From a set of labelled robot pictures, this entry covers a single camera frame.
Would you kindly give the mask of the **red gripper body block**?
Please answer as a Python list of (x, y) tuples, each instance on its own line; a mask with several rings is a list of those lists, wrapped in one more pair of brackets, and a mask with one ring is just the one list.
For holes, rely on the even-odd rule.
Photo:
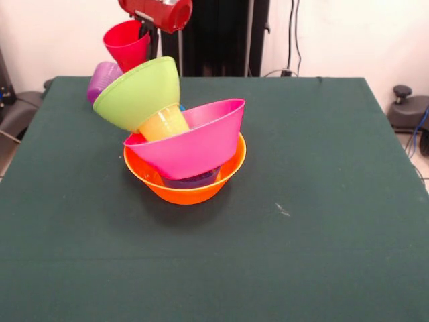
[(169, 34), (184, 29), (193, 9), (191, 0), (118, 0), (118, 2), (131, 17), (151, 21), (158, 29)]

